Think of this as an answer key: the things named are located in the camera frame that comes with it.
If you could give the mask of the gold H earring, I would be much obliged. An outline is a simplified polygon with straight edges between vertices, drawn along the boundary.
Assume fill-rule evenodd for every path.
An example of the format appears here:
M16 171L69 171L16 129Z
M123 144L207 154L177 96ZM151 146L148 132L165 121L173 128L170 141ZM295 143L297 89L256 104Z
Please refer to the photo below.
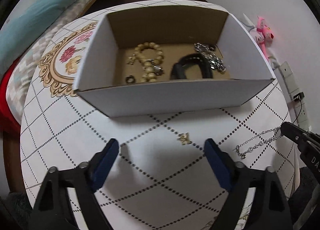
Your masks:
M128 65L133 65L133 64L135 63L135 61L136 61L136 54L132 54L132 55L129 57L127 64L128 64Z
M181 145L189 145L193 143L190 140L189 132L178 134L177 140L181 143Z

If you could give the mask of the black watch band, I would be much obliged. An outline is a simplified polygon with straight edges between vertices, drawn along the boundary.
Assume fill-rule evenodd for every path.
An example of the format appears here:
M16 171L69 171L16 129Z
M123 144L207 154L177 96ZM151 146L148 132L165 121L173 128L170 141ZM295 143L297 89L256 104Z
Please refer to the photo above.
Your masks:
M200 53L188 54L176 62L170 73L170 80L186 80L192 73L200 73L202 79L213 79L209 61Z

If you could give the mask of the black charger plug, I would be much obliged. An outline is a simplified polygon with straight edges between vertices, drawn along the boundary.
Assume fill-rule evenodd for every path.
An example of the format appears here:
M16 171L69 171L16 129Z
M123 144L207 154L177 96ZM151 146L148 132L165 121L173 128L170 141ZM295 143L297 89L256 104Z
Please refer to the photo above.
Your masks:
M305 97L304 92L299 92L293 96L293 101L294 102L301 102L304 99L304 97Z

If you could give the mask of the white patterned tablecloth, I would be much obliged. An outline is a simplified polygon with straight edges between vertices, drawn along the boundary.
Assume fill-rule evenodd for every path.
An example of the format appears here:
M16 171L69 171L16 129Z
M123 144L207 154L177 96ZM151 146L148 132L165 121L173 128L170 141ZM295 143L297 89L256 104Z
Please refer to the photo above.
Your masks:
M272 166L286 195L296 187L293 143L259 146L290 120L277 81L240 107L110 119L79 97L54 95L43 73L35 71L22 116L21 167L31 203L50 167L74 168L110 138L120 154L96 198L114 229L208 229L227 194L203 155L207 138L232 158L236 146L254 147L246 166ZM186 132L193 143L181 145L178 134Z

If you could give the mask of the red blanket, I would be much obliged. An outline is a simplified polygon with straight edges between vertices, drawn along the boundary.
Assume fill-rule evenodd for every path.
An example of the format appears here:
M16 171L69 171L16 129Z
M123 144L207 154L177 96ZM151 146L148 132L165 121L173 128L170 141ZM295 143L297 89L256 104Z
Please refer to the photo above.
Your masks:
M6 93L7 93L7 86L9 79L18 64L19 59L16 59L12 65L9 67L9 69L6 71L6 73L3 75L3 78L1 80L1 95L0 95L0 115L1 115L1 131L7 132L11 135L19 134L21 126L16 121L14 116L12 115L10 108L8 106L7 100L6 100Z

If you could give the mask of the white cardboard box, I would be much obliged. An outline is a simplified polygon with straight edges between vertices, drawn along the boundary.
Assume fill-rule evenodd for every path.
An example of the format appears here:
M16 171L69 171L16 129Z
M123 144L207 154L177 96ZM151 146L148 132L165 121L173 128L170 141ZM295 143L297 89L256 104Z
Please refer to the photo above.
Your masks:
M138 45L158 44L164 74L141 82L139 62L128 65ZM170 80L173 65L194 52L195 43L214 45L226 72ZM80 61L73 90L114 118L240 106L275 80L274 72L244 26L221 6L179 0L129 3L107 13L94 29Z

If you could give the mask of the pink panther plush toy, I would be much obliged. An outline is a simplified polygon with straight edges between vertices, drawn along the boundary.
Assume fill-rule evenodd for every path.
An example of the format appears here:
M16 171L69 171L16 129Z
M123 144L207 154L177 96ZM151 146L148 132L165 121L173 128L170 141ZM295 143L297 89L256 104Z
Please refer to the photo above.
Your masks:
M269 60L270 56L267 52L267 46L272 45L274 34L263 17L258 16L257 24L251 30L251 34L264 54L264 57Z

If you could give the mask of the checkered mattress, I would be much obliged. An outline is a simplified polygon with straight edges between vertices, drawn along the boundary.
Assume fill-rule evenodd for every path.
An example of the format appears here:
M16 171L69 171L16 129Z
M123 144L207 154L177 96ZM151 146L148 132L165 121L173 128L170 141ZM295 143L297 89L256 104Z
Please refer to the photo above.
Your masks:
M5 102L13 121L21 124L23 107L35 69L53 36L64 25L84 15L96 0L76 0L19 58L5 88Z

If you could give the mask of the teal quilt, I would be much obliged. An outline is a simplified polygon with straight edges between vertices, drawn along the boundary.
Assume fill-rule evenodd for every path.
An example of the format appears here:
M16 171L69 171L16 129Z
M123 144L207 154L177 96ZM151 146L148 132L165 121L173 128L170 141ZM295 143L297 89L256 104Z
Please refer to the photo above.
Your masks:
M77 16L90 0L37 0L1 30L1 76L54 23Z

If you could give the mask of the wall power strip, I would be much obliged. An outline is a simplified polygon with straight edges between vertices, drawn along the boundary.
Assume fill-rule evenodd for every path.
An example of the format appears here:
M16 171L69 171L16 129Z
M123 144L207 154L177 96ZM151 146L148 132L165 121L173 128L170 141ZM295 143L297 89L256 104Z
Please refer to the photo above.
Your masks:
M276 74L280 88L286 100L291 122L301 129L311 131L305 100L303 99L301 102L293 101L293 96L299 92L302 92L302 90L299 88L295 80L295 75L289 66L289 63L287 61L283 62L274 70L274 73Z

